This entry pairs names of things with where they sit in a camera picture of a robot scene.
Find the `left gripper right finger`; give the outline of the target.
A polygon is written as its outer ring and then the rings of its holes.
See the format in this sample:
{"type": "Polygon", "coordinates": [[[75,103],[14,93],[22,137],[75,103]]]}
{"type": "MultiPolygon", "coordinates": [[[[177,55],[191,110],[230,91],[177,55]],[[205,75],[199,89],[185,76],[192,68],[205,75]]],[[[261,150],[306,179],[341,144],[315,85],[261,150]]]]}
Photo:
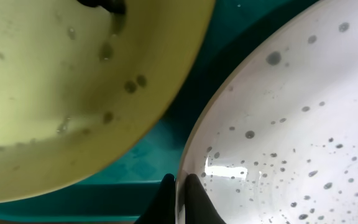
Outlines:
{"type": "Polygon", "coordinates": [[[196,174],[188,175],[185,180],[185,223],[226,224],[196,174]]]}

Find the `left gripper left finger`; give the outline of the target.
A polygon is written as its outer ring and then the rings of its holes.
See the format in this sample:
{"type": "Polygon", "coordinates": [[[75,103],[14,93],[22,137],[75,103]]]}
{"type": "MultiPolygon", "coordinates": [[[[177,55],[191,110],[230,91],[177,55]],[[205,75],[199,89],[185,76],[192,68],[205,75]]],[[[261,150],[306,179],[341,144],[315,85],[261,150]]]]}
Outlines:
{"type": "Polygon", "coordinates": [[[175,177],[166,174],[147,210],[135,224],[175,224],[175,177]]]}

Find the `white plate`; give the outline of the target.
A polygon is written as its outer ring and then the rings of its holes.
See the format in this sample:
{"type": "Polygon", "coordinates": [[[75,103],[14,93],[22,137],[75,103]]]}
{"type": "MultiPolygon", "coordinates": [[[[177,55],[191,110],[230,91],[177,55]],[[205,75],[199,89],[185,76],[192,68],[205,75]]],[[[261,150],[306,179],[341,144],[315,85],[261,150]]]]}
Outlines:
{"type": "Polygon", "coordinates": [[[358,1],[318,1],[229,75],[198,118],[177,176],[226,223],[358,223],[358,1]]]}

